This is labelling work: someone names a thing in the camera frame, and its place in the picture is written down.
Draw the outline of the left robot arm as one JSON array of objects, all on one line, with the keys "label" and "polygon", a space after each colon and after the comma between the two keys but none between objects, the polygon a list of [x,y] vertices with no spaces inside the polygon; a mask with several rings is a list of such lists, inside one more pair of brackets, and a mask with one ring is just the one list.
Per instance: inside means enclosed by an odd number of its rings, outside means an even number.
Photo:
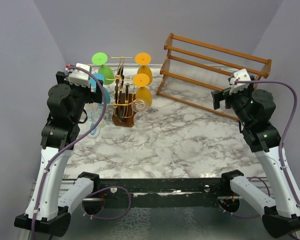
[{"label": "left robot arm", "polygon": [[61,183],[74,146],[82,136],[79,124],[85,105],[106,104],[103,83],[90,70],[67,65],[69,72],[57,72],[57,84],[48,91],[49,115],[41,132],[41,160],[35,188],[25,213],[17,216],[14,226],[36,233],[62,237],[67,232],[74,210],[87,196],[96,197],[101,190],[98,175],[85,173],[60,196]]}]

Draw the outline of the clear wine glass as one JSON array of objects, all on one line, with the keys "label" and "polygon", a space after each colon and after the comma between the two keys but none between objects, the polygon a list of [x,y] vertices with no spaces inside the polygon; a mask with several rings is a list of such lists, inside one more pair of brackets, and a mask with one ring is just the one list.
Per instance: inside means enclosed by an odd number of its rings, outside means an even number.
[{"label": "clear wine glass", "polygon": [[146,110],[149,107],[145,99],[137,98],[131,104],[131,109],[135,112],[133,117],[134,125],[137,129],[145,129],[148,125],[148,116]]},{"label": "clear wine glass", "polygon": [[[89,104],[87,107],[88,120],[86,124],[86,130],[90,130],[96,122],[99,120],[103,107],[98,103]],[[88,138],[95,139],[100,135],[101,128],[106,125],[106,115],[104,114],[99,124],[87,135]]]}]

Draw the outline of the orange wine glass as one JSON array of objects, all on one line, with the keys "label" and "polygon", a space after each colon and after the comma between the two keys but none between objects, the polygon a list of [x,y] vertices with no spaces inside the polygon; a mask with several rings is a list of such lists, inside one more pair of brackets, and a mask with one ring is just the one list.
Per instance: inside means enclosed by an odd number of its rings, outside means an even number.
[{"label": "orange wine glass", "polygon": [[145,73],[138,73],[132,79],[133,84],[138,87],[135,96],[137,99],[143,99],[147,102],[149,106],[152,105],[152,94],[147,88],[147,85],[150,83],[150,78]]},{"label": "orange wine glass", "polygon": [[140,52],[135,56],[135,62],[140,65],[137,74],[146,74],[149,77],[150,85],[153,81],[153,74],[148,64],[151,62],[151,56],[146,52]]}]

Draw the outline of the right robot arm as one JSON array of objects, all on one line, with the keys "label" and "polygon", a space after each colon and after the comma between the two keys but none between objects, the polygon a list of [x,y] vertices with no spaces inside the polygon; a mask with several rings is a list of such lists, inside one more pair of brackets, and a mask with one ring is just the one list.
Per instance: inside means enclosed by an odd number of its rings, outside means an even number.
[{"label": "right robot arm", "polygon": [[247,84],[235,93],[226,88],[212,91],[211,95],[214,109],[224,101],[225,107],[237,115],[240,132],[260,162],[273,196],[252,185],[238,170],[221,175],[220,191],[226,196],[238,194],[249,203],[273,238],[300,231],[300,190],[286,159],[283,136],[270,122],[276,109],[272,94]]}]

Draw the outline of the orange wine glass front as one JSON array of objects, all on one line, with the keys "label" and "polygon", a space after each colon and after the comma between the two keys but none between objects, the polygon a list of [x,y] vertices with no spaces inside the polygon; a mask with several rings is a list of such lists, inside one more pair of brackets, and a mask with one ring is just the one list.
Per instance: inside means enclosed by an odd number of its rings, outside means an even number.
[{"label": "orange wine glass front", "polygon": [[152,105],[152,94],[147,88],[147,85],[150,83],[150,78],[145,73],[138,73],[132,79],[133,84],[138,87],[135,96],[137,99],[143,99],[147,102],[149,106]]}]

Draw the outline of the green plastic wine glass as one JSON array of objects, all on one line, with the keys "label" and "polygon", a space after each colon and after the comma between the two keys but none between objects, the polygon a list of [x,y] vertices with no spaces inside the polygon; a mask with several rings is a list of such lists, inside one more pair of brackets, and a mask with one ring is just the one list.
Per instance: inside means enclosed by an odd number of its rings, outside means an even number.
[{"label": "green plastic wine glass", "polygon": [[115,75],[113,70],[108,65],[106,65],[107,61],[108,61],[108,55],[104,52],[97,52],[91,58],[91,62],[94,65],[99,66],[98,73],[103,75],[104,85],[110,85],[115,80]]}]

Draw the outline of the clear wine glass front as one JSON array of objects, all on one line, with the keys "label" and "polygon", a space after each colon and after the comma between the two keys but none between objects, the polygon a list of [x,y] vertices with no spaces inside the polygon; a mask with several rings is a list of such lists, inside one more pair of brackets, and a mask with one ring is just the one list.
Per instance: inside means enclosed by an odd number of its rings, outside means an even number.
[{"label": "clear wine glass front", "polygon": [[145,99],[137,98],[131,104],[131,109],[135,112],[133,117],[134,125],[137,129],[145,129],[148,125],[148,116],[146,110],[149,107]]}]

